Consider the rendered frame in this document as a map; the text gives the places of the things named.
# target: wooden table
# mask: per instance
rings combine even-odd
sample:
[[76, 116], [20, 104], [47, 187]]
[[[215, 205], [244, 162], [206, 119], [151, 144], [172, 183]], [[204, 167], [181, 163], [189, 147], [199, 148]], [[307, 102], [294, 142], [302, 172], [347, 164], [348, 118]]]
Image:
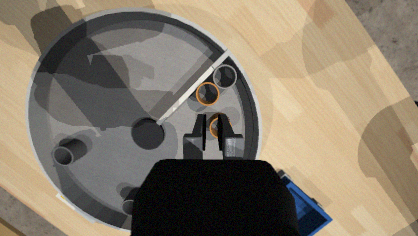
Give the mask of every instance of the wooden table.
[[2, 1], [1, 187], [68, 235], [129, 235], [56, 197], [26, 121], [40, 52], [72, 22], [119, 7], [182, 16], [237, 57], [261, 108], [260, 159], [333, 218], [317, 235], [415, 235], [408, 225], [418, 218], [418, 109], [343, 0]]

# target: round gray tray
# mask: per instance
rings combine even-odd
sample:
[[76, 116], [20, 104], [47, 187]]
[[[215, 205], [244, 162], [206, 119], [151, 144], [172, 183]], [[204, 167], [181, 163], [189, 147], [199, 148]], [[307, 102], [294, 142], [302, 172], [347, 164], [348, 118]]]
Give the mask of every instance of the round gray tray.
[[[222, 63], [236, 68], [238, 79], [221, 89], [216, 104], [200, 105], [193, 93], [162, 123], [165, 138], [156, 149], [141, 149], [131, 136], [135, 121], [161, 113], [185, 81], [202, 75], [225, 51], [192, 22], [151, 9], [100, 12], [61, 33], [40, 57], [27, 98], [32, 148], [51, 184], [87, 219], [130, 230], [124, 198], [159, 160], [183, 159], [183, 135], [192, 132], [197, 114], [225, 113], [244, 136], [244, 159], [257, 159], [259, 107], [231, 54]], [[209, 131], [206, 136], [204, 159], [222, 159], [217, 139]], [[53, 149], [72, 138], [87, 145], [87, 154], [57, 164]]]

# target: blue box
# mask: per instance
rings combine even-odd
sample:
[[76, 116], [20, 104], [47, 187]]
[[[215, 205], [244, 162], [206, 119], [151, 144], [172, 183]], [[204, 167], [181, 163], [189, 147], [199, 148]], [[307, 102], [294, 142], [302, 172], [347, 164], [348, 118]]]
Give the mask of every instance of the blue box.
[[332, 221], [331, 217], [318, 205], [318, 202], [306, 195], [283, 171], [279, 172], [279, 176], [295, 198], [301, 236], [314, 235]]

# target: blue container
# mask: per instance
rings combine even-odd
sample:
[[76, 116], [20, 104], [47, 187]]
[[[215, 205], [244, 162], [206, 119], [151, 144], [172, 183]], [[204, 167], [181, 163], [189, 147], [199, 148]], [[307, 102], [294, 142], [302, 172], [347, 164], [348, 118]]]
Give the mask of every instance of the blue container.
[[332, 221], [331, 217], [318, 205], [315, 199], [306, 195], [283, 171], [280, 178], [295, 198], [296, 214], [301, 236], [311, 236]]

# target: concrete floor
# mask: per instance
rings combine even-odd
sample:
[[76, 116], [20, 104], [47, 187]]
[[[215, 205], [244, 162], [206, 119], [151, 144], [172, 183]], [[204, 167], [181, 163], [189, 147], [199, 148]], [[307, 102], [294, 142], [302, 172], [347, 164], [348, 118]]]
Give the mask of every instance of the concrete floor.
[[[376, 45], [418, 101], [418, 1], [346, 0]], [[0, 217], [25, 235], [65, 235], [0, 188]]]

